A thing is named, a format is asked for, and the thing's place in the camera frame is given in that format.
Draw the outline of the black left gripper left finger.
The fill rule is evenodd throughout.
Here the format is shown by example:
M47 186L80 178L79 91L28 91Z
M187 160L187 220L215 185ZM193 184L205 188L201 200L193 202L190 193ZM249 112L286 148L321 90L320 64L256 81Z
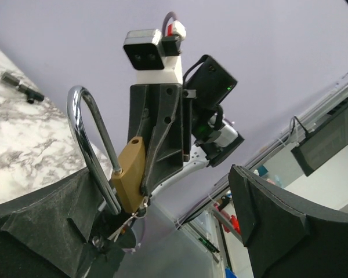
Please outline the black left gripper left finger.
M0 204L0 277L114 277L136 240L108 237L127 214L100 211L87 169Z

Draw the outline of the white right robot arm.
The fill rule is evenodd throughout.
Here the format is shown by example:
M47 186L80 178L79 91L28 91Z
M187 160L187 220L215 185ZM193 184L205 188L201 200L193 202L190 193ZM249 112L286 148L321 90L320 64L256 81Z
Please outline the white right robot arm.
M149 197L190 160L191 139L216 167L244 141L224 119L220 103L234 79L212 56L203 55L183 77L184 84L130 87L128 139L141 137L146 165L140 191Z

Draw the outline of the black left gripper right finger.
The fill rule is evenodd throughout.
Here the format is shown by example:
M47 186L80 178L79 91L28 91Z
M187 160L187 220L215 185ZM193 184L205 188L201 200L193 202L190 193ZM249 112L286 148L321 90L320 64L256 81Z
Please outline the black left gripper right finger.
M348 213L233 165L229 186L254 277L348 277Z

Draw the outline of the small silver key set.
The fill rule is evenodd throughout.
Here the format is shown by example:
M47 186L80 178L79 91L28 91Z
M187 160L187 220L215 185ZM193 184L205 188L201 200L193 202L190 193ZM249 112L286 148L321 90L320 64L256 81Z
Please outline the small silver key set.
M97 216L89 242L102 254L116 246L128 254L135 253L146 235L146 216L150 198L145 197L138 211L132 214L112 215L103 208Z

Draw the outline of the brass padlock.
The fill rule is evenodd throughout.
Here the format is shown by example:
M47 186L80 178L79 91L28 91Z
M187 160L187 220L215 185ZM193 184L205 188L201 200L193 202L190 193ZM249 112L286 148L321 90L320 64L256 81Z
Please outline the brass padlock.
M114 214L119 214L122 210L128 212L128 208L122 206L122 197L116 197L113 193L113 188L104 174L101 164L91 146L82 117L82 101L86 103L92 114L93 120L108 154L108 158L112 164L113 171L115 173L122 172L118 156L111 142L110 136L108 135L108 131L95 99L88 89L80 85L73 86L67 94L67 119L72 137L78 145L79 150L84 157L86 166L102 197L104 197L108 208Z

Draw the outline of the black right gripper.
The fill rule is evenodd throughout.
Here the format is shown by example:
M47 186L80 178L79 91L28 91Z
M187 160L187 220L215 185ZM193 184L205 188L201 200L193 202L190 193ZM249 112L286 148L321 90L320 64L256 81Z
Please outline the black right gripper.
M130 87L129 138L141 137L146 149L143 194L151 194L190 160L195 98L195 90L178 83Z

